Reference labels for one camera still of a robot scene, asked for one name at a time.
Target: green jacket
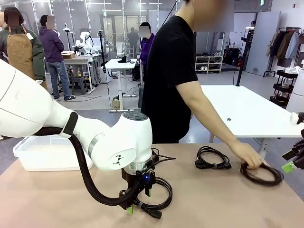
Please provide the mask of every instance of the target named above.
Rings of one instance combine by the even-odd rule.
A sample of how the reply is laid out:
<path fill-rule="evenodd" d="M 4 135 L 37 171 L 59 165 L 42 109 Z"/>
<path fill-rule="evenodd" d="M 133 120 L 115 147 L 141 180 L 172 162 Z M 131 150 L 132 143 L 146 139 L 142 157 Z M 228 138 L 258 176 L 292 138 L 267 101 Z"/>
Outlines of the green jacket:
<path fill-rule="evenodd" d="M 36 77 L 36 80 L 45 80 L 46 72 L 44 69 L 44 52 L 42 44 L 36 34 L 27 29 L 27 32 L 32 35 L 33 39 L 31 40 L 33 46 L 33 70 Z M 24 33 L 22 27 L 11 27 L 11 33 L 20 34 Z M 9 35 L 9 27 L 5 27 L 4 30 L 0 32 L 0 59 L 8 62 L 3 53 L 8 56 L 7 53 L 7 40 Z"/>

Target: woman wearing apron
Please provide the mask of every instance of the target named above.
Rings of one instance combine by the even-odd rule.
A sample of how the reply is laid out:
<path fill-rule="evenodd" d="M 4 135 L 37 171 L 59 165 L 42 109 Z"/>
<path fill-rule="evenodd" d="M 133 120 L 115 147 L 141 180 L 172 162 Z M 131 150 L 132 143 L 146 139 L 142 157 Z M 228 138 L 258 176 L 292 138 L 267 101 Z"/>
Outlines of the woman wearing apron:
<path fill-rule="evenodd" d="M 4 21 L 7 26 L 0 32 L 0 59 L 47 89 L 44 52 L 40 40 L 33 31 L 22 26 L 23 16 L 16 7 L 4 10 Z"/>

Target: workbench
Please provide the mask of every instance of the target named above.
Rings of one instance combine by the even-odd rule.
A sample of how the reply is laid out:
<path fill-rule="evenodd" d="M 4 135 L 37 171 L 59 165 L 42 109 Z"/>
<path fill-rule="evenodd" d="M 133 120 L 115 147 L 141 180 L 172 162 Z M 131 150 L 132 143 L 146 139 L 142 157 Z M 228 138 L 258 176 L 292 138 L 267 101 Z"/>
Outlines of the workbench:
<path fill-rule="evenodd" d="M 117 70 L 117 78 L 118 78 L 118 95 L 119 95 L 119 109 L 112 109 L 110 112 L 127 112 L 127 111 L 133 111 L 131 109 L 124 109 L 124 102 L 123 97 L 137 97 L 136 95 L 125 95 L 127 93 L 127 77 L 126 77 L 126 70 L 127 69 L 134 69 L 136 65 L 137 59 L 131 59 L 130 63 L 119 63 L 121 59 L 119 58 L 113 58 L 109 62 L 105 64 L 106 70 Z M 124 87 L 122 88 L 121 84 L 121 75 L 120 70 L 123 70 L 123 81 L 124 81 Z"/>
<path fill-rule="evenodd" d="M 74 76 L 77 77 L 77 67 L 75 65 L 85 65 L 88 71 L 90 91 L 88 94 L 92 93 L 95 90 L 95 87 L 98 85 L 97 72 L 94 66 L 94 58 L 98 55 L 92 56 L 76 56 L 75 58 L 66 58 L 64 63 L 66 65 L 72 65 L 74 70 Z"/>
<path fill-rule="evenodd" d="M 304 123 L 291 125 L 291 113 L 244 86 L 202 85 L 221 119 L 237 138 L 261 138 L 265 158 L 271 138 L 299 138 Z"/>
<path fill-rule="evenodd" d="M 173 188 L 170 206 L 157 220 L 138 208 L 133 215 L 121 207 L 95 201 L 80 171 L 27 172 L 16 160 L 0 176 L 1 228 L 301 228 L 304 203 L 283 182 L 276 187 L 254 184 L 240 173 L 241 160 L 224 144 L 209 144 L 230 158 L 230 170 L 199 170 L 196 154 L 203 145 L 154 145 L 176 160 L 158 164 L 156 176 Z M 204 157 L 219 162 L 218 157 Z M 261 178 L 269 173 L 256 171 Z M 127 188 L 121 171 L 90 170 L 96 187 L 108 197 Z M 161 203 L 167 191 L 155 184 L 145 203 Z"/>

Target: robot logo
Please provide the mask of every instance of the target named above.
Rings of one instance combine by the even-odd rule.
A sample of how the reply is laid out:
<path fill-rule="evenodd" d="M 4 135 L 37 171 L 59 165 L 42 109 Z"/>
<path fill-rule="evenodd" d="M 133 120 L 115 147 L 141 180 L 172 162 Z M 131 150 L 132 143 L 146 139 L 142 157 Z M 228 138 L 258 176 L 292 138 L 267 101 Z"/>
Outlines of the robot logo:
<path fill-rule="evenodd" d="M 119 160 L 121 160 L 121 159 L 124 158 L 124 157 L 122 157 L 121 155 L 117 155 L 116 158 L 117 158 L 117 162 L 113 163 L 113 165 L 114 165 L 114 164 L 119 164 L 119 165 L 121 165 L 120 162 L 119 162 Z"/>

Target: short sleeve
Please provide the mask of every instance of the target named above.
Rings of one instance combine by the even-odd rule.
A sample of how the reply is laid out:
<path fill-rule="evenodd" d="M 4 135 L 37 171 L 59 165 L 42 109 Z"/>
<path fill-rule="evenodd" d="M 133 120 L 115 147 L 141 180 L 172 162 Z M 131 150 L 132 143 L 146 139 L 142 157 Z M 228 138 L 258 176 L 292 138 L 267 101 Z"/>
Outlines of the short sleeve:
<path fill-rule="evenodd" d="M 159 62 L 169 88 L 198 80 L 194 56 L 187 39 L 176 39 L 164 48 Z"/>

